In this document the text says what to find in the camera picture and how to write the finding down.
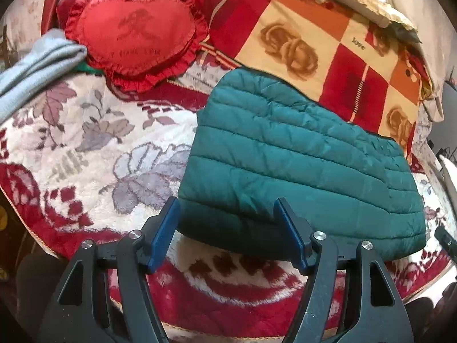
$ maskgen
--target metal screw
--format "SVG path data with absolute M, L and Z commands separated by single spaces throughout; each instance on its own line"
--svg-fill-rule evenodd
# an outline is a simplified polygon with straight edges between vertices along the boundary
M 129 237 L 132 240 L 139 239 L 141 237 L 141 231 L 140 230 L 133 230 L 133 231 L 129 232 Z
M 90 247 L 92 247 L 92 245 L 94 244 L 94 242 L 92 240 L 84 240 L 82 243 L 81 243 L 81 247 L 83 249 L 89 249 Z
M 362 247 L 364 249 L 371 250 L 371 249 L 373 249 L 373 244 L 370 241 L 365 240 L 365 241 L 362 241 Z
M 327 235 L 322 231 L 316 231 L 312 234 L 316 240 L 325 240 Z

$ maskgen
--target teal puffer jacket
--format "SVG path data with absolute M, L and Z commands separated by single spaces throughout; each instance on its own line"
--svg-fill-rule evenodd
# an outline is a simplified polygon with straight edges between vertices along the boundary
M 422 200 L 403 151 L 260 72 L 226 74 L 198 113 L 179 189 L 179 231 L 234 252 L 287 259 L 273 219 L 285 197 L 315 230 L 383 259 L 426 243 Z

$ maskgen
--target ruffled edge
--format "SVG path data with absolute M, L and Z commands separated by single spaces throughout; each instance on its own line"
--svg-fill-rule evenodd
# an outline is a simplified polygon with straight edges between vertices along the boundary
M 145 72 L 135 77 L 124 77 L 115 71 L 106 70 L 111 82 L 124 91 L 144 92 L 154 87 L 158 82 L 169 77 L 179 76 L 186 72 L 197 56 L 200 43 L 208 35 L 208 24 L 203 13 L 196 7 L 194 0 L 180 0 L 184 2 L 195 21 L 195 33 L 189 45 L 175 57 L 161 64 L 157 70 Z

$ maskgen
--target leaf pattern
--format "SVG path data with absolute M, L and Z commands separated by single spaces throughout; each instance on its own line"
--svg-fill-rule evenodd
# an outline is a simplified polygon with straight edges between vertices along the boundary
M 121 137 L 125 137 L 134 128 L 127 119 L 114 122 L 85 122 L 83 124 L 83 140 L 81 145 L 76 148 L 76 151 L 85 152 L 101 149 L 113 138 L 116 138 L 118 143 L 122 143 Z
M 55 83 L 33 101 L 33 117 L 42 115 L 49 125 L 57 126 L 60 121 L 60 111 L 63 109 L 62 104 L 73 97 L 76 97 L 76 92 L 67 83 Z
M 101 103 L 102 95 L 101 95 L 100 90 L 94 89 L 94 94 L 95 94 L 95 98 Z
M 121 112 L 121 111 L 111 111 L 111 113 L 113 113 L 113 115 L 115 116 L 124 116 L 124 112 Z
M 113 168 L 118 179 L 112 195 L 116 210 L 130 214 L 140 202 L 162 208 L 174 194 L 171 183 L 180 182 L 184 175 L 190 149 L 187 144 L 171 144 L 163 151 L 148 143 L 122 154 Z
M 164 108 L 162 109 L 162 112 L 165 113 L 165 112 L 169 112 L 171 110 L 171 108 L 167 107 L 167 108 Z M 174 125 L 176 124 L 176 122 L 169 116 L 165 116 L 163 115 L 163 113 L 159 113 L 158 116 L 154 116 L 155 113 L 157 113 L 156 111 L 158 111 L 158 109 L 148 109 L 148 119 L 143 122 L 143 130 L 152 126 L 154 124 L 154 122 L 158 122 L 159 124 L 161 125 Z
M 33 118 L 30 117 L 29 111 L 30 108 L 24 107 L 15 112 L 13 115 L 13 126 L 20 129 L 26 125 L 33 124 Z

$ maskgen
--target bedding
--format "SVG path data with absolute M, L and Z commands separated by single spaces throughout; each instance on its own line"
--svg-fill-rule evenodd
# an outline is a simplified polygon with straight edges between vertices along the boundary
M 222 64 L 284 79 L 409 155 L 430 84 L 420 57 L 386 31 L 333 0 L 195 1 L 209 24 L 203 50 Z
M 451 43 L 451 53 L 449 55 L 449 64 L 446 70 L 446 82 L 457 89 L 457 32 L 454 33 Z
M 195 111 L 230 68 L 219 59 L 200 53 L 184 75 L 146 94 L 119 92 L 102 77 L 68 75 L 37 95 L 45 107 L 26 104 L 0 126 L 0 188 L 43 248 L 69 258 L 87 238 L 119 239 L 177 192 Z M 413 176 L 424 198 L 427 244 L 388 263 L 405 299 L 449 263 L 434 242 L 436 226 L 456 234 L 435 182 Z M 109 281 L 111 297 L 119 301 L 115 272 Z M 305 282 L 288 262 L 230 253 L 179 232 L 163 267 L 148 277 L 168 337 L 180 342 L 280 342 Z M 343 293 L 340 272 L 329 334 Z
M 422 200 L 403 151 L 274 77 L 227 73 L 198 112 L 178 230 L 250 256 L 288 259 L 273 204 L 384 260 L 425 245 Z

